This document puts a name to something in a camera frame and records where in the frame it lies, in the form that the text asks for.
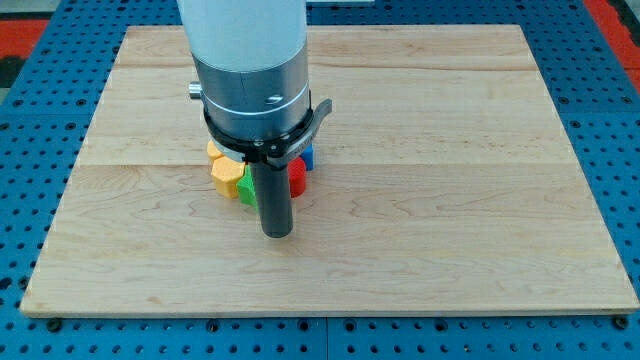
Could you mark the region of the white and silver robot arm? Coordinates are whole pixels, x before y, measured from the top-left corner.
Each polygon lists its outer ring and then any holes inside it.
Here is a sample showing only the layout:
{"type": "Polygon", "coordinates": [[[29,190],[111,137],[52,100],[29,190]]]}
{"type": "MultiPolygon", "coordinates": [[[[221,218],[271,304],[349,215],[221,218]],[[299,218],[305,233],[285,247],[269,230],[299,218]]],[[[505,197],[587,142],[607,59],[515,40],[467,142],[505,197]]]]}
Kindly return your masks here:
{"type": "Polygon", "coordinates": [[[179,0],[210,131],[271,140],[310,108],[305,0],[179,0]]]}

